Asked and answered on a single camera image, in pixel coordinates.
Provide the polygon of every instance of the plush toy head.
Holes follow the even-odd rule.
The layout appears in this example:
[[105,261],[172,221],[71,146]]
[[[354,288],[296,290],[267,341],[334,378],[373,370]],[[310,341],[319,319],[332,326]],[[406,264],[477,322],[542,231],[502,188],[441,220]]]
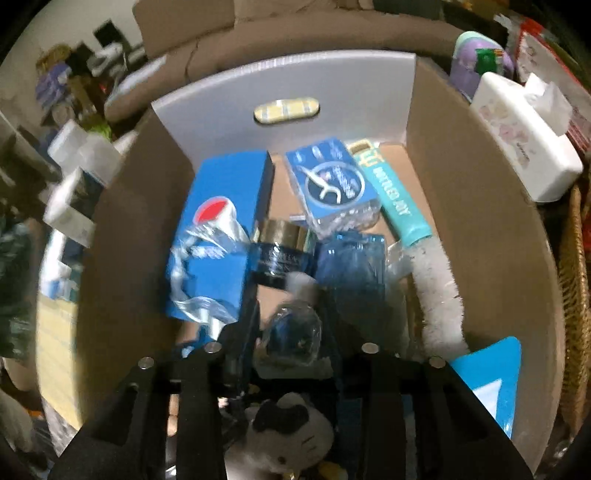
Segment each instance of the plush toy head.
[[288,393],[277,403],[267,400],[246,413],[252,418],[246,453],[262,470],[301,472],[323,460],[335,439],[328,419],[297,393]]

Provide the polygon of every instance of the wicker basket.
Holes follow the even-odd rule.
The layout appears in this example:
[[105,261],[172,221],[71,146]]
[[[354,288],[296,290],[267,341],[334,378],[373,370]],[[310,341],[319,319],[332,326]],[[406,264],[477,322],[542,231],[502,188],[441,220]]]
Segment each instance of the wicker basket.
[[577,185],[570,193],[569,215],[560,240],[558,276],[563,293],[566,330],[560,409],[571,434],[575,435],[584,420],[591,346],[589,284],[583,252],[581,192]]

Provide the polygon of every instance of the blue package with circular logo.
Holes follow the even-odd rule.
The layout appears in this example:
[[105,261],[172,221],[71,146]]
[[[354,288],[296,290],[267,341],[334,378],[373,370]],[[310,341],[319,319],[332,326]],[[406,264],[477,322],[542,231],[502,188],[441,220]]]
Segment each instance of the blue package with circular logo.
[[378,194],[342,142],[329,138],[288,152],[285,158],[291,186],[320,239],[376,224]]

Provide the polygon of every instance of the plush toy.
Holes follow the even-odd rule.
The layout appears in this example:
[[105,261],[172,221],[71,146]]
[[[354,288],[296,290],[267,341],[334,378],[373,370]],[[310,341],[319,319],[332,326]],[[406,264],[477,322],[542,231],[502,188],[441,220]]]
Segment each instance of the plush toy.
[[246,416],[245,453],[257,468],[285,480],[347,479],[341,467],[323,462],[335,439],[333,426],[301,395],[288,393],[277,403],[266,400],[247,408]]

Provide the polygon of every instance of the gold lid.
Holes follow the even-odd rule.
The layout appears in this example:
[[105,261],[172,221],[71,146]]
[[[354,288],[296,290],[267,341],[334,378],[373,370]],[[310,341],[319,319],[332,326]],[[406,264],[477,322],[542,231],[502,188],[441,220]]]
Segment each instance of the gold lid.
[[295,223],[266,219],[260,223],[253,241],[313,253],[316,246],[316,235],[306,227]]

